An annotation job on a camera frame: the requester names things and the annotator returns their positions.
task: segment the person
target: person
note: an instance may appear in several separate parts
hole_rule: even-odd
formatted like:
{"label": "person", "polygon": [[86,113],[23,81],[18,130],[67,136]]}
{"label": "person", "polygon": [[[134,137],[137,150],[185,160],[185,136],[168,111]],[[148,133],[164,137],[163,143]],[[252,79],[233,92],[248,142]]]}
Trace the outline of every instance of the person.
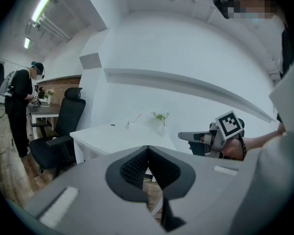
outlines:
{"label": "person", "polygon": [[15,74],[11,86],[14,87],[11,97],[5,97],[5,112],[8,115],[10,128],[19,156],[22,158],[30,151],[26,131],[26,107],[30,101],[34,102],[31,78],[37,78],[37,71],[42,74],[44,66],[41,63],[32,63],[31,68],[19,70]]}
{"label": "person", "polygon": [[[270,19],[277,16],[284,24],[285,30],[282,33],[282,69],[280,76],[287,73],[294,61],[294,0],[233,0],[245,13],[257,15],[260,19]],[[285,132],[282,120],[276,131],[257,138],[243,138],[247,152],[262,147],[267,141],[280,136]],[[243,146],[239,139],[229,139],[224,148],[223,154],[234,159],[243,159]]]}

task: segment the hand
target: hand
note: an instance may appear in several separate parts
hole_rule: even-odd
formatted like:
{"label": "hand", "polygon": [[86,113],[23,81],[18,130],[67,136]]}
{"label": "hand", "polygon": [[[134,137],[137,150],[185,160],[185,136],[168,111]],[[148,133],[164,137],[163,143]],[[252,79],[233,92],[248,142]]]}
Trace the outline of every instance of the hand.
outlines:
{"label": "hand", "polygon": [[31,95],[31,96],[32,96],[32,98],[31,98],[30,102],[31,102],[32,104],[36,103],[36,100],[35,100],[35,98],[34,98],[34,95]]}
{"label": "hand", "polygon": [[[211,145],[215,141],[215,137],[211,138]],[[223,147],[223,155],[234,159],[243,160],[243,149],[239,139],[228,139]]]}
{"label": "hand", "polygon": [[279,123],[279,127],[278,127],[278,134],[282,135],[285,132],[285,128],[283,123]]}

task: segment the wall shelf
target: wall shelf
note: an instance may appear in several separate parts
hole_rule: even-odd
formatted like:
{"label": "wall shelf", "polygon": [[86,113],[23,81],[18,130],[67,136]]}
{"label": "wall shelf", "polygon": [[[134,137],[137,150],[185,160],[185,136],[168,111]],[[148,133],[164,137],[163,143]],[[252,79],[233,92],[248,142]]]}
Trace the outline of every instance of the wall shelf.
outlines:
{"label": "wall shelf", "polygon": [[108,83],[152,87],[203,97],[237,108],[268,123],[274,121],[272,116],[243,97],[198,79],[154,70],[110,68],[104,71]]}
{"label": "wall shelf", "polygon": [[37,82],[36,84],[39,85],[41,83],[45,83],[45,82],[49,82],[49,81],[54,81],[54,80],[59,80],[59,79],[65,79],[65,78],[72,78],[72,77],[82,77],[82,75],[61,76],[61,77],[52,78],[52,79],[43,79],[43,80],[39,80],[39,82]]}

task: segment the backpack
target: backpack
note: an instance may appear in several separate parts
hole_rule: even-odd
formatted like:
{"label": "backpack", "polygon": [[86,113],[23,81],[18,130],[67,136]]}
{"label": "backpack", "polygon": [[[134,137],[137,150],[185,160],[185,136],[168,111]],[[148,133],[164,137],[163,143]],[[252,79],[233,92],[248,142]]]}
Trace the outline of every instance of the backpack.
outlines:
{"label": "backpack", "polygon": [[8,97],[12,96],[14,86],[11,86],[11,84],[17,72],[18,72],[17,70],[13,71],[8,76],[6,76],[6,78],[4,79],[3,83],[0,86],[1,96],[8,96]]}

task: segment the brick wall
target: brick wall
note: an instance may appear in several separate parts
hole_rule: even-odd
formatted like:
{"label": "brick wall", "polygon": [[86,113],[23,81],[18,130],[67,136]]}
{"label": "brick wall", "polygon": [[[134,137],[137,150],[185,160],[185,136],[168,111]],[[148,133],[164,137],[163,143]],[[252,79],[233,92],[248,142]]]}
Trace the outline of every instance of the brick wall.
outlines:
{"label": "brick wall", "polygon": [[51,96],[51,103],[61,105],[64,98],[64,92],[71,87],[78,87],[80,77],[61,78],[52,81],[37,83],[38,87],[43,86],[46,92],[48,89],[54,89],[55,94]]}

